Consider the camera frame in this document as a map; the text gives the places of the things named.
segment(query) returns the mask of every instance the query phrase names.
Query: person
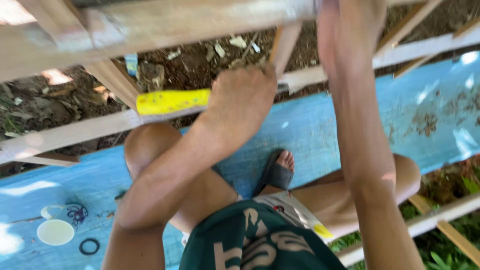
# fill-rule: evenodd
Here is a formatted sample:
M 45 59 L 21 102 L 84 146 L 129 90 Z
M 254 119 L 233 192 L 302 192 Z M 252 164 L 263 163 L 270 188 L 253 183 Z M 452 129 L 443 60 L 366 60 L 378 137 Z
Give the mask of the person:
M 295 161 L 281 149 L 267 163 L 258 196 L 241 200 L 211 167 L 259 130 L 277 81 L 272 65 L 224 71 L 185 136 L 166 123 L 129 134 L 133 184 L 116 212 L 102 268 L 164 269 L 162 234 L 170 222 L 189 236 L 180 269 L 344 269 L 323 237 L 358 228 L 368 269 L 423 269 L 397 207 L 419 189 L 420 172 L 392 154 L 375 95 L 372 57 L 385 13 L 384 0 L 324 0 L 317 18 L 341 170 L 285 191 Z M 283 207 L 298 209 L 297 216 Z

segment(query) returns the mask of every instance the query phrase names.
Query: blue painted surface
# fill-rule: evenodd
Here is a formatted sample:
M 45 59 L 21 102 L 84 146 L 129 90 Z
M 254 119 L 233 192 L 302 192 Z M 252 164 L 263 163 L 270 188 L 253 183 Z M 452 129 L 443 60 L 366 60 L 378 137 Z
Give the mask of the blue painted surface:
M 380 114 L 393 151 L 414 159 L 423 173 L 480 152 L 480 128 L 476 126 L 480 103 L 477 108 L 473 102 L 479 82 L 479 60 L 468 65 L 443 61 L 397 80 L 378 78 Z M 436 130 L 429 136 L 419 134 L 425 127 L 425 115 L 430 122 L 436 119 Z M 269 153 L 278 147 L 295 155 L 291 187 L 338 169 L 331 98 L 317 94 L 276 104 L 258 134 L 220 162 L 222 174 L 241 195 L 250 197 Z M 128 189 L 131 180 L 123 147 L 81 160 L 69 168 L 44 167 L 0 181 L 0 269 L 99 269 L 112 225 L 107 215 L 116 210 L 113 198 Z M 66 245 L 48 246 L 37 239 L 36 228 L 43 220 L 7 225 L 39 216 L 46 205 L 70 202 L 85 205 L 89 217 L 87 226 Z M 88 237 L 101 243 L 100 251 L 90 257 L 78 251 L 80 242 Z M 169 226 L 163 238 L 167 267 L 175 268 L 183 251 L 181 233 Z

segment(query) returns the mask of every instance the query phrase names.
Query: sandal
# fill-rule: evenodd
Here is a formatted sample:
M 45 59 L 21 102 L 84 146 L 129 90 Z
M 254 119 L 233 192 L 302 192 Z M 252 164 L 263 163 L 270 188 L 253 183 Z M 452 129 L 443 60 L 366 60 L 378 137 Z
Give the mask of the sandal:
M 258 196 L 268 184 L 283 190 L 288 190 L 288 186 L 292 182 L 293 172 L 276 162 L 278 156 L 280 156 L 283 151 L 285 151 L 285 149 L 280 148 L 270 155 L 262 177 L 253 190 L 252 197 Z

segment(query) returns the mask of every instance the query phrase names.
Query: mug handle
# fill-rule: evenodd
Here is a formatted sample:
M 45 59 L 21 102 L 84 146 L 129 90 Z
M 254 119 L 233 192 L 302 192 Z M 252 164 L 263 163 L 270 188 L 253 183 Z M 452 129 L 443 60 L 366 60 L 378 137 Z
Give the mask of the mug handle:
M 53 215 L 51 215 L 49 212 L 48 212 L 48 209 L 50 208 L 59 208 L 59 209 L 62 209 L 64 208 L 65 205 L 48 205 L 48 206 L 45 206 L 43 207 L 43 209 L 40 211 L 40 215 L 42 215 L 42 217 L 44 219 L 47 219 L 47 220 L 50 220 L 53 218 Z

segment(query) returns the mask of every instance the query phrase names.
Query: dirt ground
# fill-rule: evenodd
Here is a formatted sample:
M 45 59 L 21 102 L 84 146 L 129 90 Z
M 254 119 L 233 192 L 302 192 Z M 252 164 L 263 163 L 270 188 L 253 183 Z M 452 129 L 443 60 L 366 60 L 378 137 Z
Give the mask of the dirt ground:
M 74 0 L 77 6 L 97 4 L 97 0 Z M 390 31 L 410 10 L 411 6 L 398 6 L 388 10 L 384 33 Z M 480 16 L 480 1 L 446 0 L 437 7 L 418 27 L 401 43 L 422 40 L 429 37 L 451 33 L 462 24 L 474 17 Z M 218 73 L 229 66 L 261 63 L 268 59 L 275 37 L 274 29 L 240 35 L 247 44 L 254 38 L 260 52 L 253 49 L 245 50 L 229 43 L 231 37 L 223 37 L 195 44 L 182 45 L 173 48 L 159 49 L 138 54 L 139 64 L 160 64 L 165 70 L 164 89 L 190 90 L 208 88 Z M 218 42 L 225 50 L 225 57 L 217 53 L 207 60 L 208 47 Z M 473 46 L 439 55 L 432 61 L 452 58 L 466 51 L 480 49 Z M 170 53 L 180 50 L 181 54 L 171 60 Z M 305 22 L 297 46 L 292 53 L 287 71 L 304 69 L 319 64 L 316 52 L 315 22 Z M 382 68 L 376 71 L 377 76 L 391 74 L 402 67 L 402 64 Z M 0 85 L 0 140 L 24 135 L 29 132 L 41 131 L 68 123 L 108 115 L 125 110 L 126 106 L 118 101 L 112 93 L 90 75 L 83 67 L 75 66 L 61 69 L 71 81 L 50 85 L 44 76 L 21 78 Z M 278 95 L 275 102 L 326 91 L 327 84 L 308 86 L 289 96 L 288 93 Z M 176 127 L 190 125 L 197 115 L 174 119 L 171 122 Z M 55 150 L 67 155 L 82 155 L 92 151 L 120 145 L 128 132 L 111 135 L 78 145 Z M 13 163 L 6 174 L 17 173 L 32 168 L 33 164 Z

